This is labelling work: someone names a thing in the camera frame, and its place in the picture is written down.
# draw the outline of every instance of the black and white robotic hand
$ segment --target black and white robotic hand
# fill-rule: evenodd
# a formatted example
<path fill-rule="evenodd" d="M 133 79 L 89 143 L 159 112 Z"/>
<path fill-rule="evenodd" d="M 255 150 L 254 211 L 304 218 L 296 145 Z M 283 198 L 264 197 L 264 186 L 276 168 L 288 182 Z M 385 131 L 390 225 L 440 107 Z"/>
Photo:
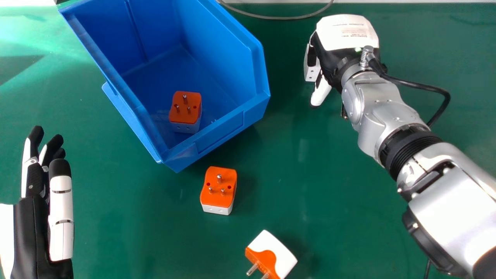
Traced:
<path fill-rule="evenodd" d="M 0 263 L 5 279 L 72 279 L 72 178 L 61 135 L 40 153 L 43 128 L 24 144 L 21 199 L 0 204 Z"/>
<path fill-rule="evenodd" d="M 322 18 L 305 54 L 305 79 L 315 82 L 311 106 L 320 106 L 336 88 L 341 116 L 358 132 L 359 148 L 396 181 L 408 203 L 405 228 L 438 270 L 495 279 L 496 179 L 431 132 L 449 93 L 389 76 L 379 54 L 377 34 L 363 16 Z M 397 85 L 437 92 L 445 100 L 425 123 L 403 102 Z"/>

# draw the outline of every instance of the green tabletop surface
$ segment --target green tabletop surface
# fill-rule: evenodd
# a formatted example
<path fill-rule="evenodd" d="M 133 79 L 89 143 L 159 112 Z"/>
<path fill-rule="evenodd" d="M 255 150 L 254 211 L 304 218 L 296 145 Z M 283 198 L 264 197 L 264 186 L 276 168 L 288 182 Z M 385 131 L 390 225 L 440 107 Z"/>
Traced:
<path fill-rule="evenodd" d="M 294 15 L 321 6 L 238 7 Z M 433 131 L 496 174 L 496 5 L 335 4 L 321 16 L 338 13 L 371 21 L 391 75 L 451 92 Z M 340 96 L 309 108 L 303 56 L 320 17 L 234 16 L 264 46 L 267 111 L 176 174 L 154 162 L 107 99 L 105 79 L 56 7 L 0 8 L 0 202 L 18 201 L 24 140 L 42 125 L 45 140 L 64 136 L 72 167 L 76 279 L 242 279 L 245 247 L 263 229 L 298 259 L 289 279 L 422 278 L 427 258 L 403 228 L 406 203 L 358 148 Z M 442 101 L 401 92 L 425 120 Z M 230 216 L 201 209 L 211 165 L 238 172 Z"/>

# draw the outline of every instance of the blue plastic bin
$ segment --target blue plastic bin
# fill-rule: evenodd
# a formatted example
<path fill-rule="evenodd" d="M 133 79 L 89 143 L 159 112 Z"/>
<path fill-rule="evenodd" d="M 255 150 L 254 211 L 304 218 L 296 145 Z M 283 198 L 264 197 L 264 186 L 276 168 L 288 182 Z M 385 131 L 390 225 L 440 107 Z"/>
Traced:
<path fill-rule="evenodd" d="M 61 14 L 103 72 L 105 94 L 155 161 L 176 172 L 265 112 L 262 45 L 215 0 L 83 0 Z M 194 135 L 169 123 L 176 91 L 202 95 Z"/>

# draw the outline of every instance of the cable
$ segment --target cable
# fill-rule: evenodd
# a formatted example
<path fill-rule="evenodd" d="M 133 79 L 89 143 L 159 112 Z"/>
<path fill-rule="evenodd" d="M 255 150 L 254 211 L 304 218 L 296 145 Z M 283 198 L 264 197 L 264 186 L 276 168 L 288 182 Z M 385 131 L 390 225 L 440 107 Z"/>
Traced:
<path fill-rule="evenodd" d="M 421 90 L 426 90 L 426 91 L 431 91 L 431 92 L 436 92 L 444 96 L 444 101 L 442 102 L 441 106 L 437 109 L 437 111 L 434 113 L 434 115 L 431 117 L 431 119 L 427 122 L 427 126 L 432 127 L 432 125 L 439 119 L 441 114 L 444 112 L 444 110 L 448 107 L 448 104 L 451 100 L 451 95 L 449 94 L 448 91 L 436 87 L 436 86 L 431 86 L 431 85 L 425 85 L 421 83 L 416 83 L 416 82 L 411 82 L 407 80 L 402 80 L 399 78 L 392 77 L 384 71 L 382 68 L 382 65 L 380 62 L 377 60 L 377 58 L 373 58 L 369 61 L 369 66 L 374 70 L 380 77 L 384 78 L 387 81 L 390 81 L 394 84 L 401 84 L 404 86 L 408 86 L 411 88 L 415 89 L 421 89 Z"/>
<path fill-rule="evenodd" d="M 431 271 L 431 260 L 427 260 L 427 265 L 426 265 L 426 272 L 424 273 L 424 279 L 429 278 L 429 272 Z"/>
<path fill-rule="evenodd" d="M 254 17 L 254 18 L 268 19 L 268 20 L 298 20 L 298 19 L 309 18 L 309 17 L 312 17 L 312 16 L 315 16 L 315 15 L 318 15 L 318 14 L 322 13 L 323 11 L 327 10 L 327 8 L 329 8 L 334 3 L 334 0 L 331 0 L 323 8 L 321 8 L 321 9 L 319 9 L 317 11 L 314 11 L 312 13 L 304 14 L 304 15 L 298 15 L 298 16 L 267 16 L 267 15 L 260 15 L 260 14 L 250 13 L 250 12 L 246 12 L 246 11 L 240 10 L 238 8 L 235 8 L 235 7 L 231 6 L 230 4 L 227 4 L 224 0 L 217 0 L 217 1 L 219 1 L 219 3 L 222 6 L 228 8 L 228 9 L 230 9 L 232 11 L 235 11 L 237 13 L 244 14 L 246 16 L 250 16 L 250 17 Z"/>

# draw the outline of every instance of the orange and white plug adapter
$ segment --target orange and white plug adapter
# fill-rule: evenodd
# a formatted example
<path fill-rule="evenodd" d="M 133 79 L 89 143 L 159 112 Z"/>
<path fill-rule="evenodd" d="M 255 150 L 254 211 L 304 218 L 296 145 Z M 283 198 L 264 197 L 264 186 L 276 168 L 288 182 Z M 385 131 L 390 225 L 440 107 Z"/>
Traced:
<path fill-rule="evenodd" d="M 169 121 L 175 132 L 196 134 L 200 130 L 201 94 L 177 91 L 172 97 Z"/>
<path fill-rule="evenodd" d="M 263 230 L 245 249 L 245 256 L 253 264 L 247 276 L 257 269 L 262 279 L 285 278 L 296 265 L 296 257 L 270 232 Z"/>
<path fill-rule="evenodd" d="M 200 194 L 203 211 L 229 215 L 233 210 L 238 174 L 234 169 L 209 167 Z"/>

